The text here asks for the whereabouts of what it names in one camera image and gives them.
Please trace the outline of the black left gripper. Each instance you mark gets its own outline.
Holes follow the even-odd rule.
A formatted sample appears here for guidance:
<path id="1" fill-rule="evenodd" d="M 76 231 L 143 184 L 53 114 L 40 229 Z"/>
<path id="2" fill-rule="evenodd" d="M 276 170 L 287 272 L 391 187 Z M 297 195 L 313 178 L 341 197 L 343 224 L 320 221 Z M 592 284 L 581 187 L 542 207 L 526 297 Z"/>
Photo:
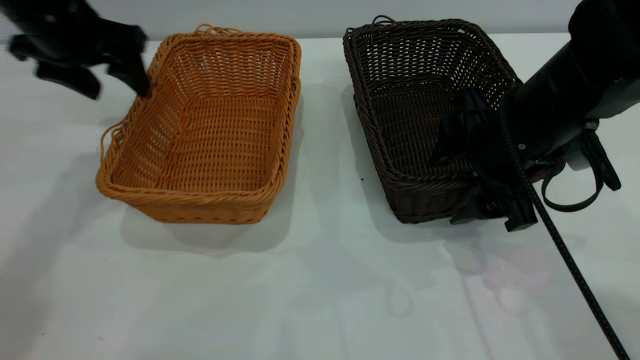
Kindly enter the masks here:
<path id="1" fill-rule="evenodd" d="M 20 61 L 40 60 L 37 78 L 96 101 L 101 83 L 87 68 L 109 64 L 108 75 L 149 96 L 141 27 L 101 18 L 86 0 L 3 0 L 1 12 L 21 30 L 7 50 Z"/>

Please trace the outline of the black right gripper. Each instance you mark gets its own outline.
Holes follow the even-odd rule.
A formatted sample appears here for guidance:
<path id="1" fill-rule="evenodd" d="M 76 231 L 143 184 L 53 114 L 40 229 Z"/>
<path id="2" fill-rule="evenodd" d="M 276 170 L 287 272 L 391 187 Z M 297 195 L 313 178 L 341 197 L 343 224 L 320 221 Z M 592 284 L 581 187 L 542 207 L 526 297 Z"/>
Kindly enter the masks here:
<path id="1" fill-rule="evenodd" d="M 501 112 L 478 88 L 462 90 L 461 116 L 441 118 L 430 164 L 446 166 L 464 152 L 476 175 L 478 193 L 450 217 L 450 224 L 506 218 L 509 232 L 537 224 L 533 202 L 505 140 Z"/>

